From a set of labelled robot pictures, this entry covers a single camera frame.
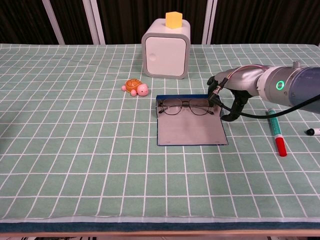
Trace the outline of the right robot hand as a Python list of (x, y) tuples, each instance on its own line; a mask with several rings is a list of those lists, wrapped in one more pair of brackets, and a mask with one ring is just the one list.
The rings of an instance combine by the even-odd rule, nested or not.
[(268, 68), (263, 65), (245, 65), (219, 72), (208, 79), (208, 96), (210, 97), (218, 84), (225, 78), (228, 78), (224, 88), (232, 92), (234, 101), (231, 112), (221, 117), (223, 121), (233, 122), (237, 120), (248, 99), (259, 95), (257, 81), (267, 69)]

